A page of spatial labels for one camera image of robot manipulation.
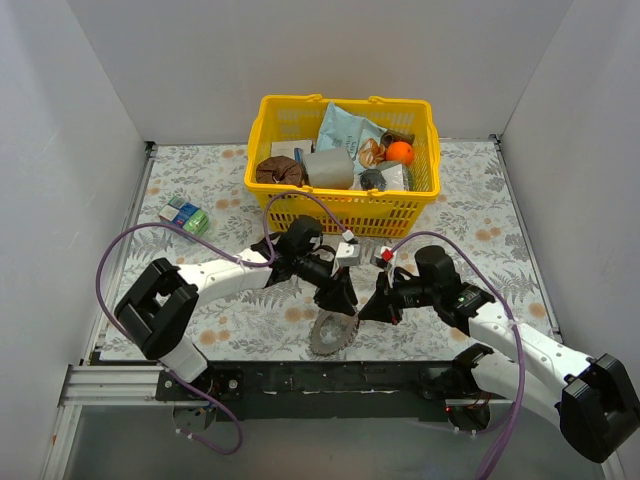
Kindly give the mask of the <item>large silver keyring with chain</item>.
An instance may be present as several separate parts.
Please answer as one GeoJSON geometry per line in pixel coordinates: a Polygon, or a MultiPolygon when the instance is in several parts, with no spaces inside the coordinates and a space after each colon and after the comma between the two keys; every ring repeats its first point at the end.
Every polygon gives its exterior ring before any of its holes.
{"type": "Polygon", "coordinates": [[[311,327],[309,350],[313,355],[329,357],[349,347],[360,327],[357,315],[320,310],[311,327]]]}

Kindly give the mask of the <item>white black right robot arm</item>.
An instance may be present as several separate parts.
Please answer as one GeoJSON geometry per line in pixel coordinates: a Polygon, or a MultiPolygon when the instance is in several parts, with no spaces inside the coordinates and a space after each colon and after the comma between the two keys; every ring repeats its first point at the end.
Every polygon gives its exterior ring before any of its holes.
{"type": "Polygon", "coordinates": [[[455,360],[454,389],[486,391],[521,405],[558,427],[584,458],[606,461],[639,428],[639,397],[621,361],[573,350],[507,316],[496,296],[461,280],[437,245],[419,249],[417,271],[394,267],[390,248],[375,254],[381,268],[360,317],[398,324],[405,310],[430,307],[475,343],[455,360]]]}

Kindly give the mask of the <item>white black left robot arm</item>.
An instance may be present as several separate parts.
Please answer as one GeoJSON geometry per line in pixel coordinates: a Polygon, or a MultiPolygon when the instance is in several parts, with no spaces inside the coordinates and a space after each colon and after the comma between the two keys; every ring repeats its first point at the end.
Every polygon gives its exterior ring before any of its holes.
{"type": "Polygon", "coordinates": [[[186,334],[193,312],[223,297],[296,277],[315,287],[320,310],[355,316],[349,269],[360,260],[360,246],[348,229],[341,237],[335,247],[324,244],[321,223],[302,215],[286,231],[267,234],[235,255],[221,253],[215,260],[182,266],[154,260],[117,304],[117,325],[146,359],[178,378],[188,398],[203,399],[213,377],[206,356],[186,334]]]}

